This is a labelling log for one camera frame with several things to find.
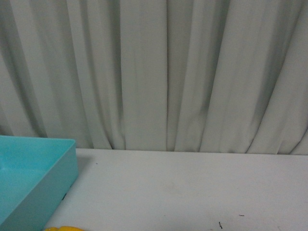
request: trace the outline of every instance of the plastic tray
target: plastic tray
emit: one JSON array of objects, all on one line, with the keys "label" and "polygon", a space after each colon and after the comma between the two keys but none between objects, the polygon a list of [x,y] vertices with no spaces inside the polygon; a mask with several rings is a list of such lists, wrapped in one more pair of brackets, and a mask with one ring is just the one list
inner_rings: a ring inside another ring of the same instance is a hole
[{"label": "plastic tray", "polygon": [[77,176],[74,140],[0,136],[0,231],[43,229]]}]

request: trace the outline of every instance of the table surface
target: table surface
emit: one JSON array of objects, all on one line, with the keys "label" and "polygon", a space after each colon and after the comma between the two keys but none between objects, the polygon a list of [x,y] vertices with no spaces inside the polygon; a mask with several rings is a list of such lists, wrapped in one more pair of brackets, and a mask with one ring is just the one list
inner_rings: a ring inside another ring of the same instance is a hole
[{"label": "table surface", "polygon": [[308,230],[308,156],[77,149],[77,160],[46,227]]}]

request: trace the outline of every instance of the yellow toy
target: yellow toy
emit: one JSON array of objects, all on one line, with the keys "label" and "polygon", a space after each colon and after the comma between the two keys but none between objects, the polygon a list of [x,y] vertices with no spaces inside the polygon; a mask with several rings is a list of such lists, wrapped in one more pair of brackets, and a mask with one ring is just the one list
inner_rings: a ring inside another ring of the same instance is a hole
[{"label": "yellow toy", "polygon": [[62,226],[60,228],[50,227],[48,229],[45,229],[45,231],[84,231],[84,230],[72,226]]}]

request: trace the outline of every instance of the curtain fold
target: curtain fold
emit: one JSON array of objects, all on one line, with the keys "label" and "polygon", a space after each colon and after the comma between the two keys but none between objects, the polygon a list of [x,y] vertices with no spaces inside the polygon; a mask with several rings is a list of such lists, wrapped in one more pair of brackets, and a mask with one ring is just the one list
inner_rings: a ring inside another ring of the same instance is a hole
[{"label": "curtain fold", "polygon": [[307,0],[2,0],[0,134],[308,154]]}]

